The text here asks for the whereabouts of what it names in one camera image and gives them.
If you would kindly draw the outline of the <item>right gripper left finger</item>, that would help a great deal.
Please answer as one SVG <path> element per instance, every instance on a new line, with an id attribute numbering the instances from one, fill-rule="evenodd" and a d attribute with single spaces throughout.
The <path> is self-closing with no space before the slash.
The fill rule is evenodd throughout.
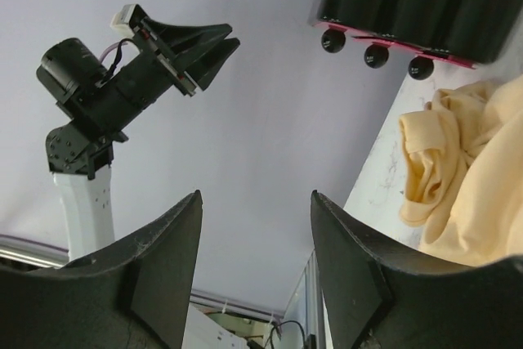
<path id="1" fill-rule="evenodd" d="M 60 269 L 1 269 L 3 348 L 180 348 L 203 218 L 199 191 Z"/>

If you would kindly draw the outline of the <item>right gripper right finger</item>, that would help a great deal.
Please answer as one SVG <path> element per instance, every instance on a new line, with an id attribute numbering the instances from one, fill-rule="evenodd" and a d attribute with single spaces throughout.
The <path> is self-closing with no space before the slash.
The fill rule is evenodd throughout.
<path id="1" fill-rule="evenodd" d="M 464 266 L 416 251 L 311 195 L 336 348 L 519 348 L 522 259 Z"/>

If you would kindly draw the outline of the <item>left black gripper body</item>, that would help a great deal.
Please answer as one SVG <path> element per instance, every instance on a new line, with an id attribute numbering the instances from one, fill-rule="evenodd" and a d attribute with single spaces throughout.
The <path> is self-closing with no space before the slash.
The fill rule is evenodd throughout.
<path id="1" fill-rule="evenodd" d="M 123 93 L 142 109 L 156 101 L 170 87 L 182 95 L 193 96 L 197 85 L 175 65 L 174 57 L 148 57 L 142 53 L 142 22 L 131 25 L 139 54 L 116 74 L 123 82 Z"/>

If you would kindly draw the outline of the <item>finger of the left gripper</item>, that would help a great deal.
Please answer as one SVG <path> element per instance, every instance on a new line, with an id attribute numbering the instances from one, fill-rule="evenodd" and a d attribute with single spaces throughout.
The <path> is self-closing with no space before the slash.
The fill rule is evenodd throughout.
<path id="1" fill-rule="evenodd" d="M 232 27 L 169 25 L 142 12 L 142 53 L 148 57 L 230 57 Z"/>
<path id="2" fill-rule="evenodd" d="M 181 67 L 182 72 L 185 72 L 202 91 L 205 91 L 239 46 L 240 41 L 237 38 L 200 43 L 182 52 L 177 57 L 177 64 Z"/>

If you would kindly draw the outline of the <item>yellow t shirt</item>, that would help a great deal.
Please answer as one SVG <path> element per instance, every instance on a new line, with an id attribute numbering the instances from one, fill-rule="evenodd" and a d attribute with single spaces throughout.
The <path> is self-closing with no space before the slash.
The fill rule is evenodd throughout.
<path id="1" fill-rule="evenodd" d="M 399 129 L 419 250 L 467 266 L 521 254 L 522 79 L 439 89 Z"/>

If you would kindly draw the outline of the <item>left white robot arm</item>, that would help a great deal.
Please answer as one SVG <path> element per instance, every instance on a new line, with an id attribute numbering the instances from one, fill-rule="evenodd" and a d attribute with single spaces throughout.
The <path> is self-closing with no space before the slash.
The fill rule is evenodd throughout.
<path id="1" fill-rule="evenodd" d="M 115 240 L 110 181 L 114 143 L 169 88 L 185 96 L 207 89 L 239 47 L 228 24 L 180 26 L 153 20 L 127 4 L 111 20 L 120 40 L 110 66 L 77 38 L 47 50 L 36 75 L 69 122 L 52 129 L 45 147 L 65 212 L 70 260 Z"/>

